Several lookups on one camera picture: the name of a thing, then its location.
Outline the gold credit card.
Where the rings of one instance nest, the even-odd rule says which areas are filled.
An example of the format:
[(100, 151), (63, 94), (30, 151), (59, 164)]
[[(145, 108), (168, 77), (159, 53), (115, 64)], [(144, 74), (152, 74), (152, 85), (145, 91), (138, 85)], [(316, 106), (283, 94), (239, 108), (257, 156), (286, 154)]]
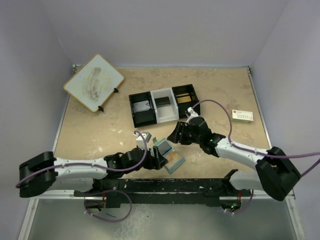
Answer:
[(168, 163), (166, 166), (168, 168), (172, 168), (175, 164), (177, 164), (181, 160), (181, 155), (177, 151), (170, 152), (166, 157)]

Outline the green leather card holder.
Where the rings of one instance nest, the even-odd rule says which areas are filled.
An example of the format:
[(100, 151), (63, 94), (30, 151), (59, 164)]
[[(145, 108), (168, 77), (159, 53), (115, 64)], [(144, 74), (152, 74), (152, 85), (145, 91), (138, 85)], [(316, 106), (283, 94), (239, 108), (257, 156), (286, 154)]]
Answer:
[(172, 174), (186, 161), (186, 159), (171, 145), (166, 138), (158, 141), (157, 138), (154, 137), (152, 142), (158, 147), (160, 154), (167, 159), (168, 162), (164, 165), (164, 168), (168, 173)]

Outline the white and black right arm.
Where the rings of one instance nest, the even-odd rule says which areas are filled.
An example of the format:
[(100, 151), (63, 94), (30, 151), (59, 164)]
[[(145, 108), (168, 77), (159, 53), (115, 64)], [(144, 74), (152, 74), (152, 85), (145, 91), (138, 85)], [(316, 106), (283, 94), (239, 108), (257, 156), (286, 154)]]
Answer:
[(233, 160), (253, 169), (253, 172), (237, 171), (222, 183), (222, 190), (228, 196), (239, 190), (258, 190), (283, 201), (302, 177), (280, 148), (264, 149), (262, 155), (252, 147), (245, 151), (247, 146), (243, 144), (236, 148), (226, 136), (212, 132), (203, 117), (177, 122), (167, 140), (181, 145), (198, 144), (208, 155)]

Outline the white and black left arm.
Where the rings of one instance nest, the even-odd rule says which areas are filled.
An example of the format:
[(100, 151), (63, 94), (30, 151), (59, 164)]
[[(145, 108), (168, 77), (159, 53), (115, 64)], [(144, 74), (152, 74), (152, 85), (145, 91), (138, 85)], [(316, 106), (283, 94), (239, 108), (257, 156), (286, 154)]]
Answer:
[(120, 179), (140, 169), (160, 170), (168, 160), (158, 147), (133, 148), (91, 160), (71, 160), (43, 152), (19, 165), (16, 188), (21, 198), (32, 198), (54, 190), (74, 190), (98, 196), (104, 180)]

